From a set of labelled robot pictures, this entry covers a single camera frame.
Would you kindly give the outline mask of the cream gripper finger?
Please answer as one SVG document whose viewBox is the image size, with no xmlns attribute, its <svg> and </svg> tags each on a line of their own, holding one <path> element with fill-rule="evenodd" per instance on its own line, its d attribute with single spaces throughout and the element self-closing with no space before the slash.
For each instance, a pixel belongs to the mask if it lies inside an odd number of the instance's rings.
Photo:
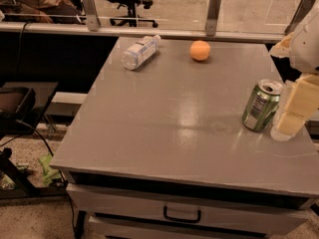
<svg viewBox="0 0 319 239">
<path fill-rule="evenodd" d="M 294 137 L 319 109 L 319 76 L 302 74 L 295 82 L 286 81 L 270 135 L 278 141 Z"/>
<path fill-rule="evenodd" d="M 285 36 L 280 42 L 275 44 L 269 51 L 269 54 L 276 58 L 287 58 L 289 56 L 290 43 L 293 34 Z"/>
</svg>

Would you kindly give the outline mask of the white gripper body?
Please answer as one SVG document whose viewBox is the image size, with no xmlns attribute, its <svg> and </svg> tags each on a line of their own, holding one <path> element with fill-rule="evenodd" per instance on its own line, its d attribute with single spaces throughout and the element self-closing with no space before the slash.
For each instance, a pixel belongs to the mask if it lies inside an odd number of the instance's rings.
<svg viewBox="0 0 319 239">
<path fill-rule="evenodd" d="M 319 73 L 319 7 L 313 7 L 295 28 L 289 61 L 301 73 Z"/>
</svg>

